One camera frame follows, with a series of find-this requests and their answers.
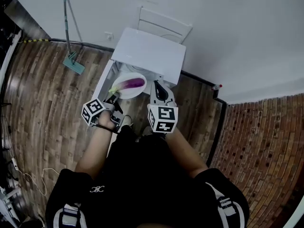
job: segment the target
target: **mop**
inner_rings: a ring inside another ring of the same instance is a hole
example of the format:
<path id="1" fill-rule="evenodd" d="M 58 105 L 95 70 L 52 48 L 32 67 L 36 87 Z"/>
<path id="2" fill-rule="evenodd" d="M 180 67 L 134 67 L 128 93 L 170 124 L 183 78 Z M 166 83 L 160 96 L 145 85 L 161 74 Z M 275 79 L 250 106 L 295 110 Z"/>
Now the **mop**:
<path id="1" fill-rule="evenodd" d="M 71 50 L 71 44 L 70 39 L 68 36 L 68 26 L 67 26 L 67 0 L 63 0 L 64 4 L 64 13 L 65 13 L 65 26 L 66 26 L 66 43 L 67 43 L 67 49 L 68 49 L 68 57 L 63 61 L 63 64 L 67 66 L 68 68 L 72 69 L 78 74 L 82 74 L 85 67 L 82 66 L 80 63 L 76 62 L 74 58 L 76 57 L 76 52 Z"/>

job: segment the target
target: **white cube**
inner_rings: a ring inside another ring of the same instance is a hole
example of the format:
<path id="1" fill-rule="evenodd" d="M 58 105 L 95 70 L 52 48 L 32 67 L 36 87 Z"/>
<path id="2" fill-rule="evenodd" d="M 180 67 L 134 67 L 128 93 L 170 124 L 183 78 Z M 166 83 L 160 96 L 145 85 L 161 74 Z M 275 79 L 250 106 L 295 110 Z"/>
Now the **white cube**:
<path id="1" fill-rule="evenodd" d="M 178 108 L 148 105 L 148 119 L 155 133 L 172 133 L 178 120 Z"/>
<path id="2" fill-rule="evenodd" d="M 91 126 L 91 121 L 93 117 L 100 114 L 104 109 L 104 105 L 100 102 L 98 98 L 96 98 L 94 100 L 90 100 L 89 102 L 83 105 L 81 115 L 85 120 L 86 124 L 88 126 Z"/>

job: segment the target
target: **power socket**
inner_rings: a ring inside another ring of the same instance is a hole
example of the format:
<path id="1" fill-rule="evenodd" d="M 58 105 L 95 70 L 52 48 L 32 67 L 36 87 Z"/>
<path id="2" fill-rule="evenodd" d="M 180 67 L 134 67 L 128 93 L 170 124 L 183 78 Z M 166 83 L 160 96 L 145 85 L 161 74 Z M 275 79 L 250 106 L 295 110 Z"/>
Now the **power socket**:
<path id="1" fill-rule="evenodd" d="M 114 36 L 113 36 L 113 33 L 112 33 L 112 32 L 107 32 L 107 31 L 105 31 L 104 34 L 105 34 L 105 36 L 106 36 L 106 38 L 107 38 L 108 40 L 114 39 Z"/>
<path id="2" fill-rule="evenodd" d="M 16 169 L 17 171 L 19 171 L 19 168 L 18 168 L 16 159 L 15 159 L 15 158 L 11 158 L 11 161 L 13 161 L 13 165 L 14 165 L 15 169 Z"/>

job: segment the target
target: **white wall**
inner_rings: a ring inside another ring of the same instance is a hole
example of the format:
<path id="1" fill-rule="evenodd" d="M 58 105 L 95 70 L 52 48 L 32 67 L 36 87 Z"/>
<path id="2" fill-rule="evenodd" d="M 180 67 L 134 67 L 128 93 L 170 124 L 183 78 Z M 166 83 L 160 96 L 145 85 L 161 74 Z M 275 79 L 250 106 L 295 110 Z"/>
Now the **white wall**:
<path id="1" fill-rule="evenodd" d="M 53 38 L 65 38 L 63 0 L 19 0 Z M 193 24 L 183 69 L 222 84 L 228 103 L 304 92 L 304 0 L 71 0 L 83 41 L 114 48 L 144 6 Z M 69 17 L 70 37 L 79 40 Z M 104 31 L 114 33 L 105 41 Z"/>

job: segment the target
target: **black sleeve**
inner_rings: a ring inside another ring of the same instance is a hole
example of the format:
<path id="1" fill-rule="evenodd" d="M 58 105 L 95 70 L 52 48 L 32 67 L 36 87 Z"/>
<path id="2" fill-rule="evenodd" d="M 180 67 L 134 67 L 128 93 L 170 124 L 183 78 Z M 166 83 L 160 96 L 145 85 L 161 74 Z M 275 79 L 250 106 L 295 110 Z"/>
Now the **black sleeve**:
<path id="1" fill-rule="evenodd" d="M 249 205 L 243 193 L 230 182 L 218 169 L 208 169 L 198 174 L 194 179 L 197 184 L 207 190 L 206 195 L 214 195 L 211 184 L 216 190 L 225 195 L 225 198 L 230 198 L 231 201 L 238 203 L 244 213 L 245 226 L 249 219 Z"/>
<path id="2" fill-rule="evenodd" d="M 63 169 L 48 199 L 46 208 L 47 227 L 53 227 L 56 212 L 65 204 L 82 203 L 92 186 L 92 178 L 87 173 Z"/>

